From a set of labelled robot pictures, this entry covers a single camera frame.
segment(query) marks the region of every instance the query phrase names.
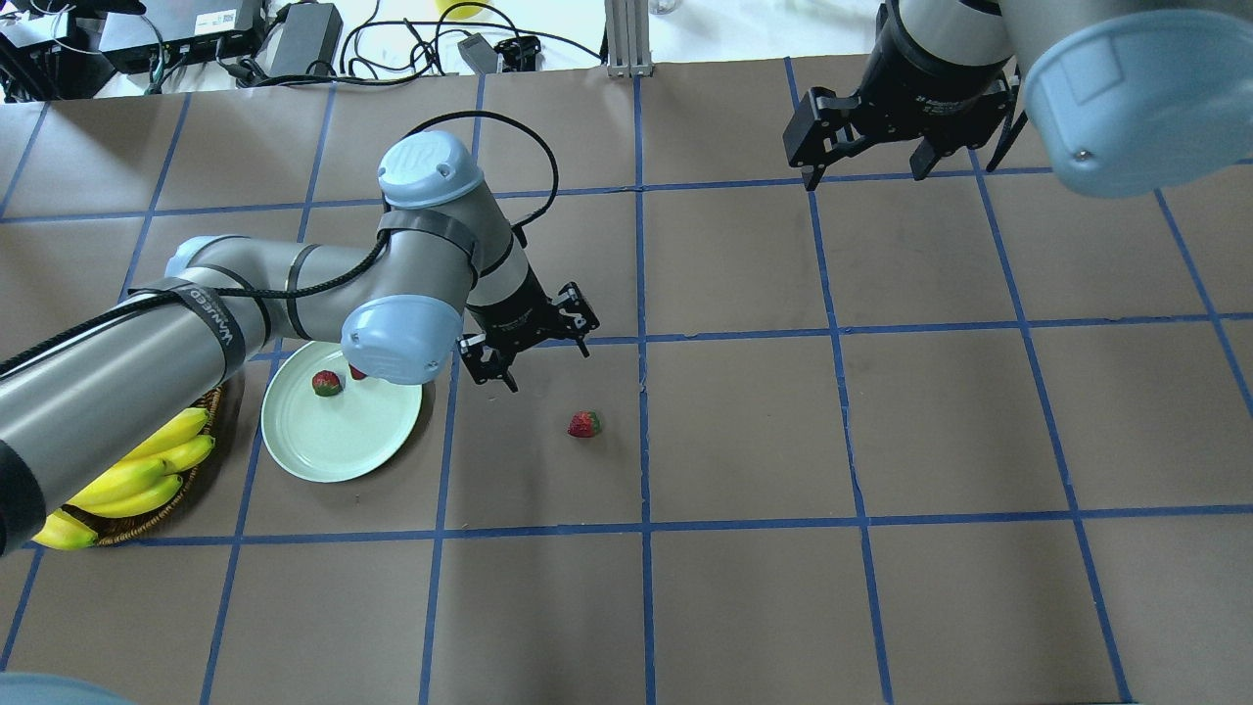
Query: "plate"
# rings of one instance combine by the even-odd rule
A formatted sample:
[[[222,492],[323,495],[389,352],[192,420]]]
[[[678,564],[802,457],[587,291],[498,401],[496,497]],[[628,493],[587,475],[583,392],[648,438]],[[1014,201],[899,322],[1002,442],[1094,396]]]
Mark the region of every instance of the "plate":
[[[331,371],[343,392],[318,397],[313,376]],[[361,477],[391,458],[417,423],[420,386],[355,381],[333,342],[309,342],[278,368],[261,403],[266,448],[288,473],[311,482]]]

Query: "red strawberry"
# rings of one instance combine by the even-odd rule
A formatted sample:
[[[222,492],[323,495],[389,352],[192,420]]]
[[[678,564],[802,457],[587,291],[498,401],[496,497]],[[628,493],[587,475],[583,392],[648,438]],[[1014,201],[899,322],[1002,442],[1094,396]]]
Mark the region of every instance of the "red strawberry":
[[[575,438],[594,438],[600,435],[600,414],[595,412],[579,412],[570,419],[570,428],[565,433]]]
[[[335,397],[340,394],[343,392],[343,386],[340,384],[340,376],[331,371],[322,371],[313,376],[313,392],[318,397]]]

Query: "woven basket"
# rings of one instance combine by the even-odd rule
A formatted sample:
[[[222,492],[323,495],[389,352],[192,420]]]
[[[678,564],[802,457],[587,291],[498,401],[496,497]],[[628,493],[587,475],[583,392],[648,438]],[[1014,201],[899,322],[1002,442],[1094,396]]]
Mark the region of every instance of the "woven basket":
[[[209,411],[209,421],[204,425],[204,428],[200,430],[200,435],[216,436],[214,432],[218,428],[219,412],[222,411],[222,399],[223,388],[216,387],[192,404],[192,407],[199,407]],[[104,517],[96,517],[90,512],[85,512],[69,505],[63,505],[61,510],[99,535],[96,546],[115,546],[118,543],[130,541],[132,538],[152,531],[153,527],[167,521],[170,515],[175,513],[175,511],[180,508],[185,510],[193,505],[195,500],[203,496],[203,492],[195,491],[200,486],[212,482],[212,476],[217,473],[219,467],[219,463],[214,461],[218,460],[217,456],[221,455],[221,451],[222,448],[219,446],[218,448],[214,448],[214,453],[211,453],[203,463],[178,473],[183,478],[182,487],[178,488],[174,497],[170,497],[169,502],[157,510],[153,510],[152,512],[122,520],[108,520]]]

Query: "banana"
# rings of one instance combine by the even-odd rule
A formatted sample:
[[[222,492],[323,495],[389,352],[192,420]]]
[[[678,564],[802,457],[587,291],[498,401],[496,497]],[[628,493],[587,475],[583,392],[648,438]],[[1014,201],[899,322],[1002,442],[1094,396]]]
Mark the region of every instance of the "banana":
[[[88,505],[108,505],[133,497],[157,485],[157,481],[168,470],[169,463],[159,456],[122,461],[104,471],[104,475],[71,497],[68,505],[86,507]]]
[[[200,433],[200,430],[208,422],[208,409],[198,407],[183,409],[177,417],[167,422],[165,426],[157,430],[157,433],[149,436],[147,441],[137,446],[134,451],[123,456],[122,460],[133,461],[187,443],[193,436]]]
[[[155,457],[162,458],[169,466],[165,470],[165,475],[180,473],[189,468],[194,468],[204,462],[213,451],[214,441],[212,436],[197,436],[192,441],[175,446],[169,451],[163,451]]]
[[[162,505],[169,502],[182,486],[183,478],[180,476],[167,476],[150,488],[140,492],[139,495],[127,497],[125,500],[109,502],[107,505],[88,505],[78,507],[98,517],[105,517],[109,520],[137,517],[139,515],[152,512],[153,510],[157,510]]]
[[[95,540],[96,533],[94,531],[60,510],[48,515],[44,528],[34,537],[35,543],[60,551],[86,548],[88,546],[94,546]]]

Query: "light blue joint cap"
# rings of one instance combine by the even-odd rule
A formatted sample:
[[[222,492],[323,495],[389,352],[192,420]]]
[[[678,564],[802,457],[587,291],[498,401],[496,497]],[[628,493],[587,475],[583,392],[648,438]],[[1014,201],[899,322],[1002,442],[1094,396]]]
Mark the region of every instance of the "light blue joint cap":
[[[174,255],[165,262],[165,275],[177,275],[187,268],[193,257],[199,254],[200,249],[204,249],[211,242],[221,237],[221,234],[198,234],[179,244],[178,249],[174,250]]]
[[[134,705],[98,685],[45,674],[0,674],[0,702],[21,705]]]
[[[378,164],[378,185],[397,208],[430,208],[470,193],[482,169],[461,140],[446,131],[420,131],[401,139]]]
[[[348,364],[395,384],[426,384],[440,377],[461,337],[452,306],[416,293],[383,296],[343,321],[340,343]]]
[[[1133,13],[1031,66],[1026,111],[1071,190],[1119,198],[1200,178],[1253,152],[1253,23]]]

